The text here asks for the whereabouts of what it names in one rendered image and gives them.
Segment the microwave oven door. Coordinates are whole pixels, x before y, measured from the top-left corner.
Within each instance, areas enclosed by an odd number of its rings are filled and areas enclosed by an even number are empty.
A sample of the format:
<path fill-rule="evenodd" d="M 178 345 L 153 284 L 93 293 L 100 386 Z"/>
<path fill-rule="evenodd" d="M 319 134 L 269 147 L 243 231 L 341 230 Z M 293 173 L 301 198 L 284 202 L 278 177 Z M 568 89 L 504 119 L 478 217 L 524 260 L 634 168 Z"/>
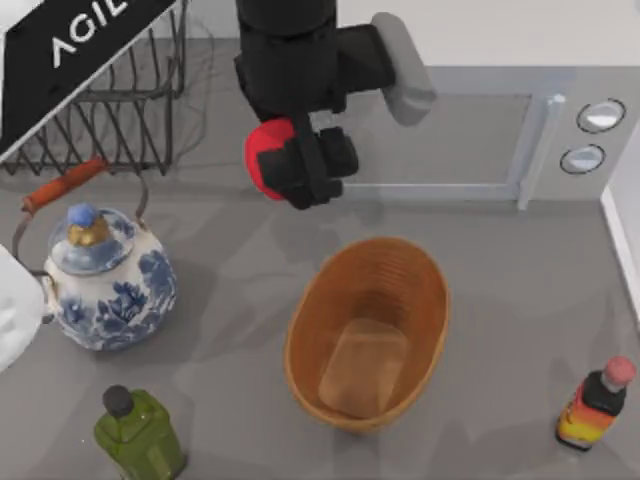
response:
<path fill-rule="evenodd" d="M 512 200 L 529 104 L 526 95 L 443 95 L 405 127 L 381 97 L 361 96 L 344 118 L 360 160 L 345 190 L 386 200 Z"/>

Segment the pale microwave oven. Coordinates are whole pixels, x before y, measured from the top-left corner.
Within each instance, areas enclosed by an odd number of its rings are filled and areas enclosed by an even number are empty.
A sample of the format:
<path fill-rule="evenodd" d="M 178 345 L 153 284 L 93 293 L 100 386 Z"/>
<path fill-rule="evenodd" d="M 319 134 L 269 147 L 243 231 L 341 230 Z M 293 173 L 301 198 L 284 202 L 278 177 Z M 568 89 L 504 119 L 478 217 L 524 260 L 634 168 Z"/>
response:
<path fill-rule="evenodd" d="M 595 200 L 604 190 L 618 164 L 636 122 L 640 119 L 640 67 L 638 66 L 431 66 L 428 74 L 436 99 L 449 94 L 526 95 L 530 99 L 526 124 L 521 131 L 524 148 L 517 171 L 517 203 L 520 181 L 544 118 L 545 99 L 566 96 L 566 104 L 553 137 L 532 201 Z M 626 107 L 624 119 L 613 129 L 589 134 L 579 129 L 576 118 L 587 104 L 617 99 Z M 568 150 L 589 144 L 600 146 L 606 159 L 595 171 L 569 175 L 559 165 Z"/>

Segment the round microwave knob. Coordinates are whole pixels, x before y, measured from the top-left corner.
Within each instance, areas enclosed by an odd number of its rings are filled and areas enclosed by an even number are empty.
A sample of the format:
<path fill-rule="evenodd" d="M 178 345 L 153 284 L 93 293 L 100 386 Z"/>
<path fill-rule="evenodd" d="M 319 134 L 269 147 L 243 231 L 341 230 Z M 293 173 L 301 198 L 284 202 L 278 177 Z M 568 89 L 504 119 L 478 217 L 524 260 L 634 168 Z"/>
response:
<path fill-rule="evenodd" d="M 589 144 L 566 151 L 560 159 L 560 168 L 569 175 L 584 175 L 597 170 L 606 159 L 605 151 Z"/>
<path fill-rule="evenodd" d="M 599 134 L 615 128 L 625 117 L 626 107 L 617 99 L 585 105 L 576 118 L 580 130 L 589 134 Z"/>

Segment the blue and white teapot lid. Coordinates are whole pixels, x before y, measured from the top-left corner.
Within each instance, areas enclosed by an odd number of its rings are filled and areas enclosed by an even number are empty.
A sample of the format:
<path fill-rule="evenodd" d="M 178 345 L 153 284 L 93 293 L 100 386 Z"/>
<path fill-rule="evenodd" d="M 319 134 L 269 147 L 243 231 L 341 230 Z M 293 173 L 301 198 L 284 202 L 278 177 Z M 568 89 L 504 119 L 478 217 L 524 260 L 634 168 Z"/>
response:
<path fill-rule="evenodd" d="M 121 212 L 75 204 L 49 238 L 49 260 L 69 275 L 105 273 L 127 259 L 135 236 L 136 226 Z"/>

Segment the brown woven basket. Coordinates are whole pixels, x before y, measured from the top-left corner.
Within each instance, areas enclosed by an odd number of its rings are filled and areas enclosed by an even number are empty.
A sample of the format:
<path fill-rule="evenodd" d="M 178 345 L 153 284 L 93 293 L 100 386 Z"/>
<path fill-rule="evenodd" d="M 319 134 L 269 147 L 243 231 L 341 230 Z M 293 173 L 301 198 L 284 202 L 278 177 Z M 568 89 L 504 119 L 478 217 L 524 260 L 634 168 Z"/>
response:
<path fill-rule="evenodd" d="M 289 325 L 284 370 L 310 416 L 367 434 L 426 388 L 448 334 L 450 292 L 437 262 L 399 237 L 355 242 L 324 262 Z"/>

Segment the red apple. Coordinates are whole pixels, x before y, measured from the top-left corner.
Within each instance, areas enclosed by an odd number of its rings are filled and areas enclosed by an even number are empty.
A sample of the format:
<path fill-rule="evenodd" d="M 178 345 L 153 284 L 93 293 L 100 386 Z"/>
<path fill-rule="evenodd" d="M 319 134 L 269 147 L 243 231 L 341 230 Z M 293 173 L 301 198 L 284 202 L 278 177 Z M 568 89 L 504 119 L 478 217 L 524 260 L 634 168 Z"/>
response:
<path fill-rule="evenodd" d="M 244 162 L 249 177 L 271 200 L 292 204 L 292 191 L 302 180 L 302 160 L 294 140 L 294 128 L 288 118 L 260 124 L 245 140 Z"/>

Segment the black bottle with pink cap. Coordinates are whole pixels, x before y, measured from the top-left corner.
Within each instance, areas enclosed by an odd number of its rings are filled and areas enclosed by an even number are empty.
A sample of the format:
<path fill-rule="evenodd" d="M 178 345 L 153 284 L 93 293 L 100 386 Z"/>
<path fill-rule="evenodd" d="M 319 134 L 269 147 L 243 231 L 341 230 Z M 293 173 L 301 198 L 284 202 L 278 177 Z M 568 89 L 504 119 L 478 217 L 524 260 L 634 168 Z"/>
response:
<path fill-rule="evenodd" d="M 556 439 L 570 448 L 589 451 L 614 424 L 624 408 L 636 365 L 626 356 L 611 357 L 603 369 L 591 371 L 560 412 Z"/>

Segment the green bottle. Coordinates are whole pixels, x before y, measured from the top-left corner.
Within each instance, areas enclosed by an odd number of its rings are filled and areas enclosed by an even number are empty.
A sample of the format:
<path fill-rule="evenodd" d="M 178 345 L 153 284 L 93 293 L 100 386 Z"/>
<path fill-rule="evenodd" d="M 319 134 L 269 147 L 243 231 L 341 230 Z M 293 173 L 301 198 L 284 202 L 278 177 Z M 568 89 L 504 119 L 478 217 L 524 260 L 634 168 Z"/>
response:
<path fill-rule="evenodd" d="M 97 445 L 121 480 L 176 480 L 187 457 L 168 410 L 144 389 L 112 385 L 102 395 L 104 413 L 94 426 Z"/>

